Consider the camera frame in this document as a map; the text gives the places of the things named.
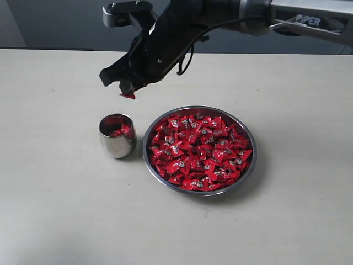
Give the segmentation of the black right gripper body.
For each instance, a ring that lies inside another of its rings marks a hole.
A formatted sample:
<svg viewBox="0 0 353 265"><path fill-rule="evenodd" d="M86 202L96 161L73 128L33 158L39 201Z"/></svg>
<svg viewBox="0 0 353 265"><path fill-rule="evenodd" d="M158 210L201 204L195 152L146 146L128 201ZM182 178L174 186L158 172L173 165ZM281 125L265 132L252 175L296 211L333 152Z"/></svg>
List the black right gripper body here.
<svg viewBox="0 0 353 265"><path fill-rule="evenodd" d="M204 35L208 25L172 10L165 10L149 35L125 56L122 86L146 86L161 81Z"/></svg>

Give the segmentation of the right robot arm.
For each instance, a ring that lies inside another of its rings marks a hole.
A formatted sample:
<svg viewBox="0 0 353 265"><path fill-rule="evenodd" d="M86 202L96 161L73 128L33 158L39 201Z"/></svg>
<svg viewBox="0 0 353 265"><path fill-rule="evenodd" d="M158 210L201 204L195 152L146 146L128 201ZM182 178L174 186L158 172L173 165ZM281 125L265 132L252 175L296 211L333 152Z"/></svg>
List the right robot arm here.
<svg viewBox="0 0 353 265"><path fill-rule="evenodd" d="M351 1L170 1L155 15L148 1L112 3L103 8L110 28L133 25L140 32L129 51L100 72L124 96L161 81L175 66L188 69L196 42L217 28L262 36L270 31L352 45Z"/></svg>

